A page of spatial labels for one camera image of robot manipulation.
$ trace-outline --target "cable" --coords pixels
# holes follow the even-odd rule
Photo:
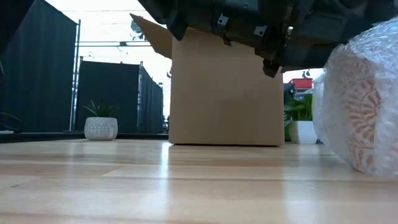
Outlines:
[[[2,63],[1,63],[1,60],[0,60],[0,88],[5,82],[5,78],[4,77],[5,77],[5,73],[4,73],[4,69],[2,67]],[[2,123],[1,121],[4,118],[8,118],[8,119],[11,119],[13,121],[16,121],[16,123],[18,123],[19,128],[14,128],[14,127],[11,127],[11,126],[8,126],[8,125]],[[13,131],[14,133],[21,133],[22,132],[22,127],[23,127],[23,124],[22,124],[22,121],[20,119],[18,119],[17,117],[15,117],[15,116],[13,116],[11,114],[8,114],[8,113],[5,113],[5,112],[0,112],[0,128],[5,129],[6,131]]]

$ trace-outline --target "white planter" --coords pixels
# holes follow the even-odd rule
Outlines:
[[[312,121],[294,121],[289,126],[289,134],[293,143],[315,144],[318,137]]]
[[[85,136],[89,140],[111,141],[118,135],[116,118],[87,118]]]

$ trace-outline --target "floor board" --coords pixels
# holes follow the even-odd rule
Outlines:
[[[322,145],[0,144],[0,223],[398,223],[398,181]]]

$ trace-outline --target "bubble wrap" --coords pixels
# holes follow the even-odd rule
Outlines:
[[[332,52],[314,80],[313,121],[354,169],[398,177],[398,18]]]

